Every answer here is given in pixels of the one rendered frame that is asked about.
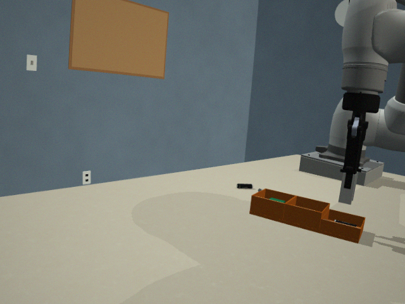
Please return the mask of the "brown rack of bins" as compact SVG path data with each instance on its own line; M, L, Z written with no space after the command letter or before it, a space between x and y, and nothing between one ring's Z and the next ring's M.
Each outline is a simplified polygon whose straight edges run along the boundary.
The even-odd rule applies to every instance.
M283 200L286 203L270 198ZM359 243L366 217L329 208L330 203L264 189L251 196L249 214ZM334 222L334 220L356 224L357 227Z

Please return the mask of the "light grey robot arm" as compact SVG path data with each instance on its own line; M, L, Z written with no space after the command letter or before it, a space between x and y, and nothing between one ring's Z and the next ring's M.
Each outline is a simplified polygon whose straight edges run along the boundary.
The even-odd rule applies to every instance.
M383 93L388 64L402 63L396 95L385 109L366 113L368 128L361 151L360 167L370 161L367 146L405 152L405 0L350 0L342 33L341 89L347 92ZM328 146L316 146L320 158L344 163L347 123L352 111L335 109Z

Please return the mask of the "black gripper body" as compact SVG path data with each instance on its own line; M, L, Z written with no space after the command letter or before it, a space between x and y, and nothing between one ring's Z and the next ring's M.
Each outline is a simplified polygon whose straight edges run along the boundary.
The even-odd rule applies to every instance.
M359 118L359 125L362 126L366 119L366 113L378 113L380 106L380 96L374 94L363 94L355 92L345 92L343 96L342 109L353 111L351 125L355 117ZM361 131L361 136L362 136Z

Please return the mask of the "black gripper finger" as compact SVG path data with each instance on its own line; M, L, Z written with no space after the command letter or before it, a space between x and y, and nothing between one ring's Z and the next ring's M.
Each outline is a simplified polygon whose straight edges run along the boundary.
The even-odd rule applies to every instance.
M366 130L365 130L365 135L366 135ZM365 140L365 135L364 135L364 140ZM361 169L359 168L359 166L360 166L359 162L360 162L360 158L361 158L362 147L363 147L363 142L361 143L361 146L360 146L360 152L359 152L359 158L358 158L358 166L357 166L357 169L356 169L356 171L357 171L357 173L356 173L356 181L357 181L357 177L358 177L358 172L361 172ZM354 185L354 192L355 192L355 188L356 188L356 181L355 181L355 185ZM353 192L353 196L352 196L352 201L354 199L354 192Z
M367 129L368 122L363 123L363 131L362 126L358 125L358 117L355 117L353 125L351 125L351 120L348 120L346 154L343 169L340 170L340 172L343 172L343 176L339 194L339 203L345 203L348 205L351 205L352 203L352 196L354 192L354 185L357 173L356 169L358 166L359 150L361 143L364 141L365 138L365 130Z

